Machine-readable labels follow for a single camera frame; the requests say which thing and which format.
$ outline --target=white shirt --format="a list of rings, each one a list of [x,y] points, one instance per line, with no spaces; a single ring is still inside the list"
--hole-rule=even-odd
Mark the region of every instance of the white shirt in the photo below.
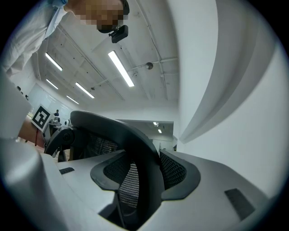
[[[65,2],[43,0],[37,3],[10,36],[1,61],[1,68],[7,76],[20,72],[42,41],[56,29],[67,13],[63,6],[57,7],[59,1]]]

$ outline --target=wooden floor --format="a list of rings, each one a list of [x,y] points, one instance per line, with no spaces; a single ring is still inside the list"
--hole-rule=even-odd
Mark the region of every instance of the wooden floor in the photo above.
[[[24,140],[24,139],[21,139],[21,138],[18,138],[18,140],[19,140],[20,142],[22,142],[22,143],[25,142],[25,140]],[[43,154],[43,153],[44,153],[44,148],[39,147],[38,145],[35,146],[32,142],[29,142],[29,141],[28,141],[26,144],[27,144],[27,145],[31,145],[31,146],[33,146],[34,148],[36,148],[40,154]],[[53,158],[53,160],[54,160],[55,163],[57,163],[58,154],[59,154],[59,152],[57,153],[57,155],[55,156],[55,158]],[[70,150],[65,150],[65,155],[66,155],[66,159],[67,159],[67,160],[69,160],[69,154],[70,154]]]

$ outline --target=white ceiling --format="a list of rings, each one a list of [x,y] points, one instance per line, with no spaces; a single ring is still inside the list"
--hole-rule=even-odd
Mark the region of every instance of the white ceiling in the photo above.
[[[42,81],[49,79],[61,95],[69,95],[80,105],[119,100],[175,101],[178,98],[178,60],[162,63],[164,81],[159,63],[152,70],[145,67],[129,71],[147,62],[158,61],[145,18],[152,31],[155,45],[162,60],[177,58],[175,34],[165,0],[147,0],[140,4],[128,0],[130,14],[124,24],[129,27],[127,38],[112,44],[108,34],[97,31],[94,25],[83,25],[72,14],[62,19],[55,32],[43,42],[38,51],[39,72]],[[134,87],[128,87],[108,53],[114,50],[119,56]],[[47,52],[62,68],[59,71],[46,57]],[[75,83],[87,89],[91,99]]]
[[[173,123],[159,123],[159,126],[155,126],[153,124],[153,121],[137,121],[137,120],[121,120],[123,122],[126,122],[127,124],[134,126],[138,130],[140,130],[142,133],[144,133],[149,138],[151,136],[160,135],[158,132],[158,129],[161,129],[163,136],[168,136],[172,138],[173,134]]]

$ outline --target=person in black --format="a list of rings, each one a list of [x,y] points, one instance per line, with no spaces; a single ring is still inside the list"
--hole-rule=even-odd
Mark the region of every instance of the person in black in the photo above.
[[[54,115],[55,116],[59,116],[59,113],[58,113],[59,111],[58,110],[56,110],[56,113],[54,113]]]

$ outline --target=black mesh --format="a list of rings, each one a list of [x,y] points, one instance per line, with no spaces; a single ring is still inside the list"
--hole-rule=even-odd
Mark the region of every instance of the black mesh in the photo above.
[[[135,163],[131,162],[131,168],[127,173],[119,189],[121,203],[136,208],[139,199],[139,174]]]
[[[130,160],[127,158],[126,155],[122,156],[121,158],[117,159],[116,161],[112,162],[111,164],[107,165],[103,173],[109,179],[122,184],[124,178],[128,174],[130,169]]]
[[[184,180],[186,177],[186,169],[163,153],[160,153],[160,158],[160,169],[163,174],[164,188],[167,190]]]
[[[89,133],[89,143],[84,149],[80,159],[100,156],[106,153],[115,152],[118,150],[116,143]]]

